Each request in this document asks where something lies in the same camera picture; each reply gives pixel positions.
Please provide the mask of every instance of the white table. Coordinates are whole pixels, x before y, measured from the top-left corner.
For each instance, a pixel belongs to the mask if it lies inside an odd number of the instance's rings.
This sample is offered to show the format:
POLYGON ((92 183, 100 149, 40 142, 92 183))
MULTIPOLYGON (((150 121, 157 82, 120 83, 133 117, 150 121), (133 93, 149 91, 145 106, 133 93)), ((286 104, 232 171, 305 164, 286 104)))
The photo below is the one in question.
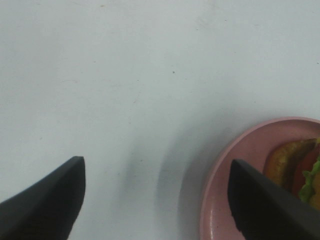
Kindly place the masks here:
POLYGON ((71 240, 195 240, 248 127, 320 119, 320 1, 1 0, 0 201, 75 155, 71 240))

